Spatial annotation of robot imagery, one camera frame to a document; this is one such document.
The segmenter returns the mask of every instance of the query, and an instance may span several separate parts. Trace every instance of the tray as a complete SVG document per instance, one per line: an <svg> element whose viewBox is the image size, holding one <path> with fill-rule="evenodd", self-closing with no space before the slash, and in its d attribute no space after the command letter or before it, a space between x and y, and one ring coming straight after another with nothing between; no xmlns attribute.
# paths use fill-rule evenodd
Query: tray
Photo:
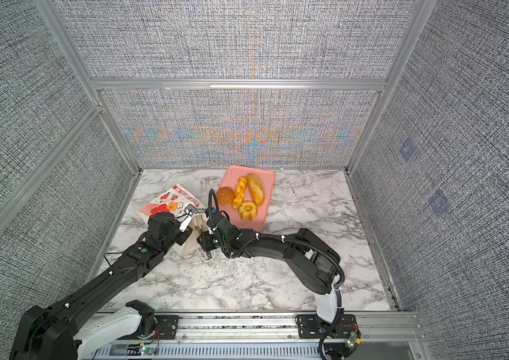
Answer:
<svg viewBox="0 0 509 360"><path fill-rule="evenodd" d="M268 206L271 203L271 196L274 190L274 181L276 180L276 174L269 170L260 170L254 168L247 168L239 165L231 165L226 170L220 187L228 186L232 190L236 189L236 184L241 176L246 176L248 173L253 173L260 178L262 182L262 190L264 191L264 202L258 207L258 215L254 220L247 221L241 219L238 214L238 210L232 208L232 205L221 205L220 209L229 213L230 222L239 229L253 229L255 231L261 231L266 221L266 215L268 214ZM250 190L246 187L244 192L244 201L252 201Z"/></svg>

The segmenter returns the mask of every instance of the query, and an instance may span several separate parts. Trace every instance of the marble tabletop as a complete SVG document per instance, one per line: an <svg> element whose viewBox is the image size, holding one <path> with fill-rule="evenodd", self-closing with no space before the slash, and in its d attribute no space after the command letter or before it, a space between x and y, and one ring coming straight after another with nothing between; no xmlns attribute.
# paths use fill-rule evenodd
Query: marble tabletop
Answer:
<svg viewBox="0 0 509 360"><path fill-rule="evenodd" d="M109 252L130 246L147 225L137 214L152 199L180 184L203 203L217 190L224 169L145 170ZM307 227L340 255L346 281L346 311L390 310L373 256L364 237L344 172L277 170L263 232L295 233ZM171 250L146 277L117 294L104 307L118 309L138 299L157 310L314 310L314 296L286 263L244 257L229 260L218 250L212 264L198 251L181 256ZM107 255L112 262L118 255ZM100 271L107 268L103 262Z"/></svg>

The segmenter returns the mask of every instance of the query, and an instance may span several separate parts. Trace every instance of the metal frame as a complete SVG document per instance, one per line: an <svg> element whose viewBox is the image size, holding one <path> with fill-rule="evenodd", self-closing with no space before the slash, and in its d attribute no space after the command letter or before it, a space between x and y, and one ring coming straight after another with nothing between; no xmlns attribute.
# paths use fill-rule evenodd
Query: metal frame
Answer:
<svg viewBox="0 0 509 360"><path fill-rule="evenodd" d="M92 78L94 89L304 89L304 90L385 90L383 79L149 79L149 78Z"/></svg>
<svg viewBox="0 0 509 360"><path fill-rule="evenodd" d="M52 0L34 0L35 5L42 14L43 19L48 25L52 35L54 35L58 45L67 57L72 69L74 70L76 77L82 84L85 92L90 97L93 103L98 103L103 109L102 121L104 122L110 136L112 137L114 144L120 151L122 158L128 164L128 167L133 174L140 172L140 165L136 160L136 156L132 151L127 139L124 134L120 131L117 122L114 120L111 111L109 110L106 103L100 95L95 91L90 82L90 72L85 65L78 49L76 48L74 41L67 31L67 27L64 25L62 18L60 17L58 10Z"/></svg>
<svg viewBox="0 0 509 360"><path fill-rule="evenodd" d="M54 148L43 157L33 171L16 188L0 207L0 234L9 226L18 212L26 205L44 180L50 175L58 162L66 155L67 151L80 137L80 134L88 127L102 110L98 104L92 104L87 111L78 119L70 129L57 142Z"/></svg>
<svg viewBox="0 0 509 360"><path fill-rule="evenodd" d="M124 216L124 213L127 211L128 204L130 203L130 199L132 198L132 195L135 193L136 186L139 184L141 174L136 174L132 177L130 180L130 185L128 187L128 191L126 195L124 196L124 199L122 200L122 204L120 206L120 209L116 213L116 216L114 217L114 221L112 223L112 226L110 227L110 230L108 234L106 235L105 242L100 247L100 251L97 255L97 259L94 262L94 265L92 266L92 269L90 270L90 273L86 279L86 282L91 281L94 277L97 276L97 272L100 269L100 264L102 264L102 259L107 252L108 247L110 246L110 243L112 242L114 235L116 234L116 231L118 230L118 226L120 225L120 222L122 221L122 217Z"/></svg>
<svg viewBox="0 0 509 360"><path fill-rule="evenodd" d="M360 157L364 153L368 141L372 137L374 129L380 121L380 117L382 116L388 101L392 97L394 88L396 88L398 80L402 75L402 71L410 59L410 55L415 48L416 42L424 29L424 25L427 23L436 1L437 0L421 0L418 4L415 15L410 21L408 30L402 39L402 43L396 57L394 58L394 62L388 72L388 85L386 89L382 91L382 94L379 94L376 99L373 110L364 124L363 129L359 134L359 138L356 141L355 147L352 150L351 158L346 166L349 174L352 174L355 171L356 166L360 161Z"/></svg>
<svg viewBox="0 0 509 360"><path fill-rule="evenodd" d="M390 270L388 270L388 264L386 263L384 254L382 254L380 244L378 243L373 225L368 217L363 199L360 196L360 193L356 190L356 184L350 175L346 175L346 183L348 184L348 189L351 191L356 210L358 211L360 220L362 221L364 236L366 237L370 251L373 254L374 263L376 264L376 269L378 270L378 274L382 280L382 286L385 290L388 304L391 309L396 311L401 310L403 309L402 302L398 298L396 287L392 276L390 275Z"/></svg>
<svg viewBox="0 0 509 360"><path fill-rule="evenodd" d="M112 313L98 312L97 319ZM345 312L356 316L363 342L414 342L426 339L413 312L357 311ZM260 343L260 342L317 342L300 339L295 317L316 314L309 311L176 311L157 312L156 315L178 315L177 335L164 343ZM327 339L326 342L344 342ZM127 343L116 340L112 343Z"/></svg>

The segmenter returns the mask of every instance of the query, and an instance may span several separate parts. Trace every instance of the metal bracket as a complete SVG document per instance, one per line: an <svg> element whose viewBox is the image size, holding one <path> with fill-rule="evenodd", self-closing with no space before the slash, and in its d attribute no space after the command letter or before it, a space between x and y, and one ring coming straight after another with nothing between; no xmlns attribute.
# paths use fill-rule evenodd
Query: metal bracket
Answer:
<svg viewBox="0 0 509 360"><path fill-rule="evenodd" d="M157 326L161 327L158 333L159 340L174 340L178 330L178 315L155 315L154 319L157 321ZM127 335L121 337L119 340L140 340L135 335Z"/></svg>
<svg viewBox="0 0 509 360"><path fill-rule="evenodd" d="M316 315L297 315L295 319L298 325L298 336L301 339L320 339L330 325ZM356 317L352 314L344 314L332 338L348 338L351 332L349 325L351 324L356 325Z"/></svg>

